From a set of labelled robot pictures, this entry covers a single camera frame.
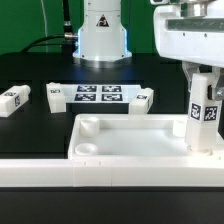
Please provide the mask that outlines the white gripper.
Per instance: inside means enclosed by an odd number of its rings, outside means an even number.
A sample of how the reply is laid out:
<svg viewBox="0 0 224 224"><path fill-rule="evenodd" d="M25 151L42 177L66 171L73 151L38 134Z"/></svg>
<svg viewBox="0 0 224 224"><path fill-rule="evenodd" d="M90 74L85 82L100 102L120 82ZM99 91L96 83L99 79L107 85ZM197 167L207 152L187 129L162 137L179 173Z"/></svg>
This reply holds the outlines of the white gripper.
<svg viewBox="0 0 224 224"><path fill-rule="evenodd" d="M193 74L200 72L199 64L215 66L212 68L212 84L208 86L208 99L222 101L224 0L200 3L200 8L202 5L207 14L201 17L183 17L183 3L157 6L153 15L155 45L161 57L183 61L188 87L191 87Z"/></svg>

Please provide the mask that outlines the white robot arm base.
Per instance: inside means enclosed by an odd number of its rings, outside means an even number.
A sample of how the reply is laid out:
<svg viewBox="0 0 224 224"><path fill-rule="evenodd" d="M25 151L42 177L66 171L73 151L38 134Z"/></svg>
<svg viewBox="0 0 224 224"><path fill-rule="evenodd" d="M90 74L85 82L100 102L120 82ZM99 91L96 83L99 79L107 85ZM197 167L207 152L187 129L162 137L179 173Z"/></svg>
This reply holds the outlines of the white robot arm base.
<svg viewBox="0 0 224 224"><path fill-rule="evenodd" d="M121 24L121 0L84 0L84 22L78 30L75 64L113 68L131 62L127 31Z"/></svg>

